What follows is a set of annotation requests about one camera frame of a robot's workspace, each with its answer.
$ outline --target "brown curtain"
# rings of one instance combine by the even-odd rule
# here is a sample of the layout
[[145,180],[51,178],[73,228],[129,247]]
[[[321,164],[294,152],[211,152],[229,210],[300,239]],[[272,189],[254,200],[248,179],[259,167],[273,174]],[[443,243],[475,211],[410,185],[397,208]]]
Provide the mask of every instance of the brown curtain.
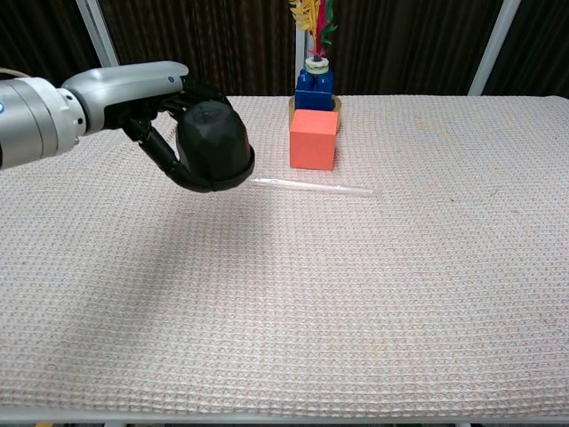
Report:
[[569,98],[569,2],[522,1],[484,94]]
[[338,94],[468,93],[501,0],[336,0]]
[[0,67],[60,85],[100,67],[75,1],[1,0]]
[[100,0],[123,64],[176,60],[231,95],[293,92],[285,0]]

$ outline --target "white tablecloth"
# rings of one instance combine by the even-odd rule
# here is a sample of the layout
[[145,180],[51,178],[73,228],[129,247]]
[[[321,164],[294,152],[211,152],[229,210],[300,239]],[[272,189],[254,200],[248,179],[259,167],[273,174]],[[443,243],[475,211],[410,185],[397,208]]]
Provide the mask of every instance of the white tablecloth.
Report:
[[122,132],[1,172],[0,405],[569,415],[568,100],[342,97],[332,172],[232,101],[253,176],[376,197],[191,193]]

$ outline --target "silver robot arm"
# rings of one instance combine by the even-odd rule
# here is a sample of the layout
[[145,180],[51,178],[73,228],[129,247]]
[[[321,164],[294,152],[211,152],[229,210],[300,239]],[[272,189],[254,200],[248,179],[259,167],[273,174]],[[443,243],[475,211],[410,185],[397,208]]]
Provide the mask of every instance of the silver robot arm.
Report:
[[[178,122],[180,158],[152,127],[160,111]],[[102,129],[123,129],[185,189],[230,189],[254,168],[247,131],[227,98],[178,62],[91,69],[60,89],[38,77],[0,81],[0,169],[64,153]]]

